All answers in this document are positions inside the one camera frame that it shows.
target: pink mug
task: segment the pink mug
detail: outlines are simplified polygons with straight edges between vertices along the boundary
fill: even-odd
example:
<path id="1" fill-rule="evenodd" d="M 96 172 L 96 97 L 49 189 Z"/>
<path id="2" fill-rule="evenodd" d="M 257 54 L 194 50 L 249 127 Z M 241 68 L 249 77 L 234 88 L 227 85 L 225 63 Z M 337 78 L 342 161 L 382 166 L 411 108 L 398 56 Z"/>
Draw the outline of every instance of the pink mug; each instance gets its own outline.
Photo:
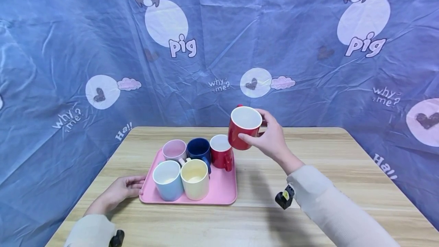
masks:
<path id="1" fill-rule="evenodd" d="M 162 148 L 165 160 L 177 161 L 186 159 L 186 143 L 183 140 L 170 140 Z"/>

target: navy blue mug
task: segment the navy blue mug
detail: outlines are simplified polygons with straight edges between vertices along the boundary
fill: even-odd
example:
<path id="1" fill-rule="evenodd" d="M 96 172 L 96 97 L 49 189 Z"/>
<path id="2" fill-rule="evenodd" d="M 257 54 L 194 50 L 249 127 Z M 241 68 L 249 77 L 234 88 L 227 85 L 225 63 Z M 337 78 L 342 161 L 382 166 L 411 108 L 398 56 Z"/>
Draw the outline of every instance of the navy blue mug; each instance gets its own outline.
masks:
<path id="1" fill-rule="evenodd" d="M 187 144 L 186 151 L 187 157 L 204 161 L 209 174 L 211 173 L 210 164 L 212 163 L 212 159 L 210 156 L 210 143 L 207 139 L 202 137 L 194 138 Z"/>

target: left hand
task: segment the left hand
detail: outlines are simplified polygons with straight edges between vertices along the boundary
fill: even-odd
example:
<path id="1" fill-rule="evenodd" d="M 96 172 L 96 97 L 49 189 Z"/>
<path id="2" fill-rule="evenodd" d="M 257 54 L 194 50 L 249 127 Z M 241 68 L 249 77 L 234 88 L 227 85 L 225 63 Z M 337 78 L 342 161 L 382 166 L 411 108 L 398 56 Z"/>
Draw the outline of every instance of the left hand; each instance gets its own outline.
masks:
<path id="1" fill-rule="evenodd" d="M 119 203 L 141 195 L 145 175 L 125 176 L 115 180 L 87 209 L 85 215 L 105 215 Z"/>

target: mug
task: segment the mug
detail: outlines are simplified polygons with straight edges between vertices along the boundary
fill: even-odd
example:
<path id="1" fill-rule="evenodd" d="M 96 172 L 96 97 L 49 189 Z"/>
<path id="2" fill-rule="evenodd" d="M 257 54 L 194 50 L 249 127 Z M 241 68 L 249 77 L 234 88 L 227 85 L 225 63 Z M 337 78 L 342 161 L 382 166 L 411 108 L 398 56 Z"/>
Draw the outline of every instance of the mug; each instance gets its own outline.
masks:
<path id="1" fill-rule="evenodd" d="M 180 164 L 176 161 L 166 160 L 157 165 L 152 178 L 164 201 L 176 201 L 184 192 Z"/>
<path id="2" fill-rule="evenodd" d="M 241 140 L 238 135 L 246 134 L 256 137 L 262 125 L 262 116 L 254 108 L 238 105 L 230 114 L 229 143 L 238 150 L 248 150 L 251 145 Z"/>
<path id="3" fill-rule="evenodd" d="M 186 158 L 181 163 L 181 180 L 187 198 L 202 200 L 209 193 L 209 174 L 207 164 L 200 159 Z"/>
<path id="4" fill-rule="evenodd" d="M 183 140 L 170 140 L 162 148 L 165 160 L 186 159 L 186 143 Z"/>
<path id="5" fill-rule="evenodd" d="M 194 138 L 187 144 L 187 157 L 191 159 L 199 159 L 206 163 L 209 174 L 211 173 L 210 164 L 210 143 L 205 138 Z"/>
<path id="6" fill-rule="evenodd" d="M 227 135 L 215 135 L 210 140 L 212 164 L 218 169 L 232 171 L 233 149 Z"/>

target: pink tray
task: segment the pink tray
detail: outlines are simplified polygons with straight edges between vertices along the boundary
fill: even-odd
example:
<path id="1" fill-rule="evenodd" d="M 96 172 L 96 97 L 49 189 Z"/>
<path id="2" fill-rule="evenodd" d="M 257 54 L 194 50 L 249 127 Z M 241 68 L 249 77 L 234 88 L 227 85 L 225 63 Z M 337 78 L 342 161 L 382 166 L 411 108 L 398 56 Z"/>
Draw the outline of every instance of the pink tray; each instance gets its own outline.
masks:
<path id="1" fill-rule="evenodd" d="M 159 162 L 164 161 L 165 158 L 160 149 L 155 155 L 154 161 L 142 186 L 143 194 L 139 196 L 143 203 L 155 204 L 194 204 L 194 205 L 231 205 L 236 201 L 238 196 L 236 185 L 236 169 L 235 162 L 232 163 L 232 171 L 226 172 L 225 169 L 218 169 L 211 165 L 209 193 L 207 197 L 199 201 L 193 201 L 186 197 L 186 194 L 176 201 L 164 201 L 159 195 L 155 187 L 152 173 Z"/>

